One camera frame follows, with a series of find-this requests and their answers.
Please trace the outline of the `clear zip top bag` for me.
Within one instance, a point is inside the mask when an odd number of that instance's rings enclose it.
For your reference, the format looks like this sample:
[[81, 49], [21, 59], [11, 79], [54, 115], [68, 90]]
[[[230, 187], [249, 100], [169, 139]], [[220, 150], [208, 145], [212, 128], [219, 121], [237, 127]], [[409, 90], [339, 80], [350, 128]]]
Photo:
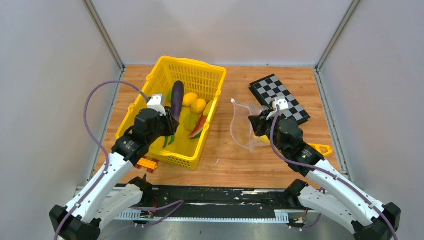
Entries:
[[259, 115], [264, 107], [257, 103], [242, 103], [231, 98], [234, 107], [233, 119], [230, 124], [230, 134], [233, 140], [241, 147], [254, 152], [255, 148], [266, 147], [269, 144], [258, 142], [254, 139], [253, 128], [249, 116]]

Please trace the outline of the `purple eggplant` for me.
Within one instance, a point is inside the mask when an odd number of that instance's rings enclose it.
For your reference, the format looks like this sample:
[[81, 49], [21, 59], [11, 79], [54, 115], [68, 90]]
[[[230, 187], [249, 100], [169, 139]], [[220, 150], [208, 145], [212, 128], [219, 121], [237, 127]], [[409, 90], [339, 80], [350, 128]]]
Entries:
[[184, 99], [184, 84], [182, 81], [176, 81], [171, 91], [171, 113], [176, 121], [180, 120], [180, 115]]

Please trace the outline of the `yellow plastic basket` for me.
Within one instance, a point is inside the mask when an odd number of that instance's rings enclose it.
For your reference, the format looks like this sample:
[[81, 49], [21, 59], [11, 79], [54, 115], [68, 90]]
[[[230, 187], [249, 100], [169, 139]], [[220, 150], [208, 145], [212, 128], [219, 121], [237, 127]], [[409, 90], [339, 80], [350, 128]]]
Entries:
[[203, 113], [195, 114], [191, 111], [191, 107], [182, 106], [174, 142], [163, 148], [165, 136], [158, 138], [149, 147], [149, 152], [145, 157], [195, 170], [206, 144], [226, 74], [225, 68], [202, 61], [162, 56], [147, 76], [142, 94], [129, 106], [127, 114], [116, 133], [116, 140], [134, 125], [135, 117], [142, 109], [147, 108], [147, 102], [152, 95], [162, 94], [164, 98], [163, 106], [171, 108], [171, 103], [167, 100], [168, 93], [172, 91], [176, 81], [181, 81], [184, 84], [184, 94], [196, 93], [198, 99], [204, 99], [207, 103], [213, 101], [203, 132], [199, 138], [188, 138]]

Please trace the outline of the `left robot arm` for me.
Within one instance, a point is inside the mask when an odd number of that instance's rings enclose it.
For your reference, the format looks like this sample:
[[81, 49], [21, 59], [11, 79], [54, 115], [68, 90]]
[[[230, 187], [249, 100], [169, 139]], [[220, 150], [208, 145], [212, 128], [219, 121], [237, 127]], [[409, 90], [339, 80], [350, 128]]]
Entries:
[[96, 240], [102, 230], [120, 213], [139, 204], [149, 206], [153, 193], [145, 178], [136, 177], [113, 197], [108, 198], [118, 181], [147, 155], [150, 146], [160, 137], [177, 132], [179, 121], [169, 106], [161, 111], [144, 108], [116, 142], [105, 164], [84, 189], [66, 206], [55, 205], [49, 217], [55, 231], [54, 239]]

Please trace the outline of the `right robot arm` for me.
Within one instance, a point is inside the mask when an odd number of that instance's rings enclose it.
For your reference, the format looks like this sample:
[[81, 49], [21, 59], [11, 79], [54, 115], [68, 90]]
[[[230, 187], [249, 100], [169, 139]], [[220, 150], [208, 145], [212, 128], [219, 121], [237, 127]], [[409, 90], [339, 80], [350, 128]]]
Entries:
[[321, 153], [304, 141], [304, 132], [296, 121], [270, 110], [248, 119], [254, 135], [266, 136], [274, 153], [294, 172], [329, 192], [326, 195], [297, 179], [287, 188], [285, 195], [290, 208], [313, 209], [343, 226], [356, 240], [398, 239], [400, 208], [393, 202], [384, 204], [339, 173]]

